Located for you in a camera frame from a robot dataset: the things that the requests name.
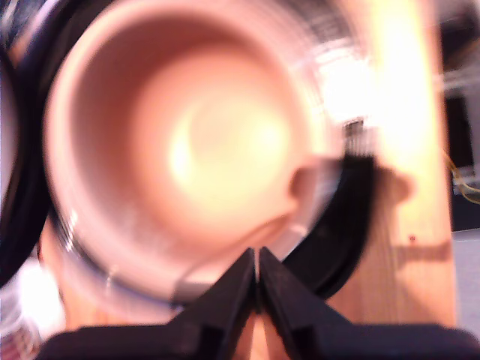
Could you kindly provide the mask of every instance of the gray surface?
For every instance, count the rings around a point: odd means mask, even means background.
[[[458,326],[480,338],[480,229],[456,232]]]

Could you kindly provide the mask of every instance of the cup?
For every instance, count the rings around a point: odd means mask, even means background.
[[[259,9],[115,1],[63,61],[49,186],[68,240],[109,278],[172,299],[247,247],[285,257],[316,220],[331,141],[292,63],[298,27]]]

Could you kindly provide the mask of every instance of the yellow wire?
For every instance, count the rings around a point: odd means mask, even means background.
[[[464,189],[467,189],[467,190],[473,192],[474,194],[480,194],[480,189],[477,189],[476,187],[471,187],[471,186],[467,185],[464,181],[464,178],[460,174],[460,171],[455,166],[454,162],[449,157],[449,155],[445,151],[442,151],[442,152],[443,152],[443,156],[445,157],[445,159],[448,163],[448,168],[451,170],[451,173],[453,174],[454,179],[457,181],[457,183],[459,185],[458,188],[460,189],[460,192],[461,192],[462,196],[466,200],[470,201],[471,203],[480,205],[480,200],[476,200],[476,199],[471,198],[470,195],[468,193],[465,193],[465,190],[464,190]]]

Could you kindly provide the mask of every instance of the wooden surface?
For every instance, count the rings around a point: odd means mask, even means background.
[[[443,106],[434,91],[438,43],[431,4],[417,0],[345,0],[364,29],[379,88],[379,163],[385,168],[370,242],[355,274],[329,304],[357,323],[455,324],[455,269],[449,220]],[[55,273],[49,224],[42,238]],[[69,329],[122,323],[61,280]],[[252,359],[266,359],[261,319]]]

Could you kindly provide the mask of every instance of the table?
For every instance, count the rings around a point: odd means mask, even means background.
[[[342,0],[369,34],[379,89],[378,161],[386,169],[361,263],[328,303],[354,323],[455,325],[455,268],[447,193],[443,103],[436,87],[439,44],[433,6],[417,0]],[[55,273],[51,225],[42,256]],[[123,323],[60,282],[68,329]],[[263,323],[255,323],[251,359],[266,358]]]

